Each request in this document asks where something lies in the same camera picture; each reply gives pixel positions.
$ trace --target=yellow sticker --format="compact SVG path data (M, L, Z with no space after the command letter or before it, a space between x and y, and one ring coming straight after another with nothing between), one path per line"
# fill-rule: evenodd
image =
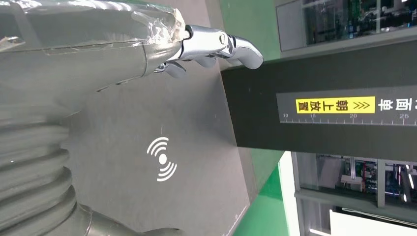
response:
M375 97L296 99L298 114L373 114Z

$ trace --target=robotic hand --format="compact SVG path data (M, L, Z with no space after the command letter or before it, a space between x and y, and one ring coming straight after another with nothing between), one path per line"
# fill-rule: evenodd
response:
M186 69L178 60L195 60L203 67L212 67L216 58L223 58L232 65L244 65L249 69L257 69L264 61L264 57L252 43L228 35L222 30L187 25L184 34L185 38L178 52L154 72L167 72L174 78L181 78Z

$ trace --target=ruler scale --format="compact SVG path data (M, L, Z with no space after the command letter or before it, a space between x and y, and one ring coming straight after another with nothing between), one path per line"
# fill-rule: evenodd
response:
M281 123L417 126L417 86L277 93Z

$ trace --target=green floor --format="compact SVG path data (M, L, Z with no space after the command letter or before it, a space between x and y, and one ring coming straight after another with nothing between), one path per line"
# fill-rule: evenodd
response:
M288 236L278 166L238 225L234 236Z
M220 0L227 33L251 41L266 60L280 58L275 0ZM252 149L258 189L234 236L288 236L278 161L282 151Z
M280 58L275 0L220 0L220 8L227 33L251 41L265 60Z

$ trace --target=arrow symbol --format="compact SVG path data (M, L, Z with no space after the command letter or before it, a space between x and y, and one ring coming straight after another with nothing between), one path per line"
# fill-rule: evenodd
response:
M365 109L365 108L367 108L367 107L369 107L370 105L368 104L368 103L366 103L366 102L363 102L363 103L361 103L361 102L354 102L354 104L356 105L353 109Z

